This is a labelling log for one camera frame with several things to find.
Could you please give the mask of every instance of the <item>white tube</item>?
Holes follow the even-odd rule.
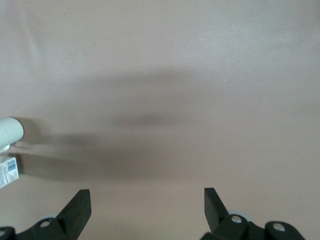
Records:
[[[0,119],[0,150],[8,149],[11,144],[19,141],[24,135],[21,123],[13,118]]]

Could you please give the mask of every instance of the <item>beige surface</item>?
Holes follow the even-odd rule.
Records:
[[[20,232],[89,188],[80,240],[198,240],[204,187],[320,235],[320,4],[0,2],[0,118],[26,173]]]

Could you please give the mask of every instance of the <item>small box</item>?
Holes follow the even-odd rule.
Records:
[[[19,178],[17,159],[0,156],[0,189]]]

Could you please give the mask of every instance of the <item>metal screw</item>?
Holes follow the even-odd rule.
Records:
[[[234,222],[236,224],[242,223],[242,219],[239,216],[232,216],[231,220],[232,220],[232,222]]]
[[[6,234],[6,230],[0,230],[0,237]]]
[[[282,224],[277,223],[277,222],[273,224],[273,228],[277,231],[280,231],[280,232],[286,231],[285,227]]]
[[[45,228],[50,225],[50,220],[44,221],[40,224],[40,228]]]

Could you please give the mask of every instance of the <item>barcode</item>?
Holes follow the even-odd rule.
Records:
[[[8,164],[8,172],[15,170],[17,167],[16,160],[11,160],[7,164]]]

